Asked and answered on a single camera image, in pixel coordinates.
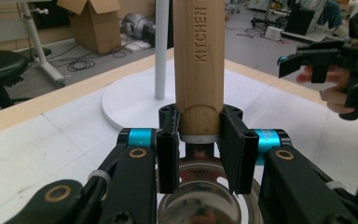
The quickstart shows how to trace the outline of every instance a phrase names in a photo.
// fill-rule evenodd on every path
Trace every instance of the wooden rolling pin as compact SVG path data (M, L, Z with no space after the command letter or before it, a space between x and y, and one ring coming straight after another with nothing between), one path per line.
M180 138L216 142L223 109L225 1L173 0L172 6Z

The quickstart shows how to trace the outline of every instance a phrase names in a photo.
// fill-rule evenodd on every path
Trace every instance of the cardboard box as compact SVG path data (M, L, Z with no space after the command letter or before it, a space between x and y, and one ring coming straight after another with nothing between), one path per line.
M58 0L70 12L75 41L91 51L106 54L121 46L118 0Z

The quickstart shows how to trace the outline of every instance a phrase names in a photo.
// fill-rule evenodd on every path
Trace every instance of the white table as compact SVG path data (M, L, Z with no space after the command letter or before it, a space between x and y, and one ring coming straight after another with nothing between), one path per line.
M39 65L60 86L64 86L65 78L46 59L39 36L34 26L28 2L47 2L51 0L0 0L1 3L20 3L23 18L0 20L0 42L31 37L37 53Z
M86 183L117 141L118 130L103 117L105 90L122 77L153 72L153 62L149 57L0 111L0 223L47 183L64 178ZM330 112L317 91L229 61L226 69L225 87L234 90L225 103L244 111L249 128L286 130L299 151L355 192L358 120ZM262 170L257 167L256 179Z

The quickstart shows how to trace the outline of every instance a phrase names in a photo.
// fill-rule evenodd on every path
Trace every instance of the floor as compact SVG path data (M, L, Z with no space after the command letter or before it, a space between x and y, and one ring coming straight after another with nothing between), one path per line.
M283 55L296 52L296 47L304 43L283 37L280 41L265 38L263 34L266 27L258 23L253 28L251 24L252 18L264 18L264 13L250 10L245 5L240 5L240 10L240 13L230 14L226 23L226 58L277 77L278 59ZM74 39L47 44L44 47L51 49L52 54L48 56L48 61L65 76L66 85L98 76L105 71L142 59L155 52L154 49L142 49L135 53L122 50L114 55L101 56L78 46ZM79 58L81 60L77 61L75 67L89 68L77 71L69 70L68 63L75 62ZM24 81L8 89L12 97L37 97L59 88L36 65L29 68L24 76ZM294 77L295 75L291 75L286 78L294 80ZM324 85L309 85L309 87L321 90Z

